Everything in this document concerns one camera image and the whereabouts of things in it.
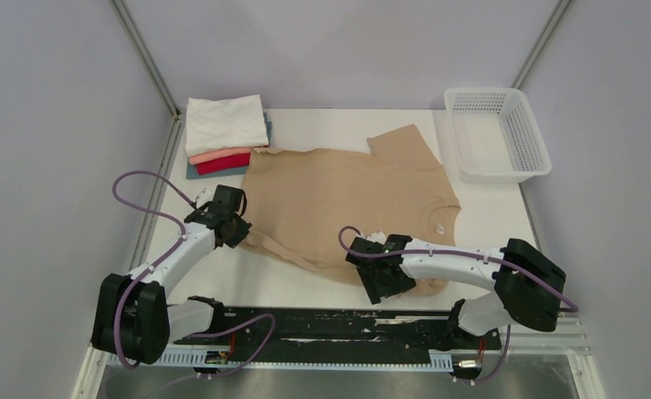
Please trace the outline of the beige t shirt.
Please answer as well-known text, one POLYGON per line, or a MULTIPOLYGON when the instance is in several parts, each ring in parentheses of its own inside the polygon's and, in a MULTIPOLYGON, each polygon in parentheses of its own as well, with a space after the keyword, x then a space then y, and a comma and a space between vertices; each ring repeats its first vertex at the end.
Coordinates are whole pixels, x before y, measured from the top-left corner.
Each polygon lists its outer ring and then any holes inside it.
POLYGON ((402 234, 452 245, 461 205, 414 125, 370 138, 368 153, 255 150, 242 181, 251 227, 242 247, 350 285, 360 284, 341 234, 402 234))

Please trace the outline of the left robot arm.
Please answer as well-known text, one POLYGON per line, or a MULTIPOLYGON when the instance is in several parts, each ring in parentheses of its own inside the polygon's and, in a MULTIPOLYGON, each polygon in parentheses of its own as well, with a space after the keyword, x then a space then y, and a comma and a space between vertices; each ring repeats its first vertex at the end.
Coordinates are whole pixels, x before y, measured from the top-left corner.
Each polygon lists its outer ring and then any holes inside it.
POLYGON ((208 344, 220 342, 227 322, 215 314, 215 301, 191 298, 170 305, 167 298, 201 259, 246 239, 251 227, 246 207, 242 189, 217 185, 212 199, 172 219, 178 230, 163 254, 125 275, 109 274, 100 287, 92 347, 134 368, 156 362, 168 344, 193 333, 208 344))

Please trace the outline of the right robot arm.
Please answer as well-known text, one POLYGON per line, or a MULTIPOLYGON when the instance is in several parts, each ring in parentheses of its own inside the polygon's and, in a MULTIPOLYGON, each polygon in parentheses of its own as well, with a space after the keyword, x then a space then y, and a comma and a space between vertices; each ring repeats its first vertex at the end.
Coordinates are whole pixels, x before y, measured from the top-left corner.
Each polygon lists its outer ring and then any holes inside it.
POLYGON ((447 335, 458 347, 512 323, 550 333, 563 304, 570 312, 577 309, 563 294, 565 272, 522 239, 509 239, 498 249, 462 249, 391 234, 382 243, 357 237, 345 250, 373 304, 425 279, 485 289, 485 295, 462 299, 452 310, 447 335))

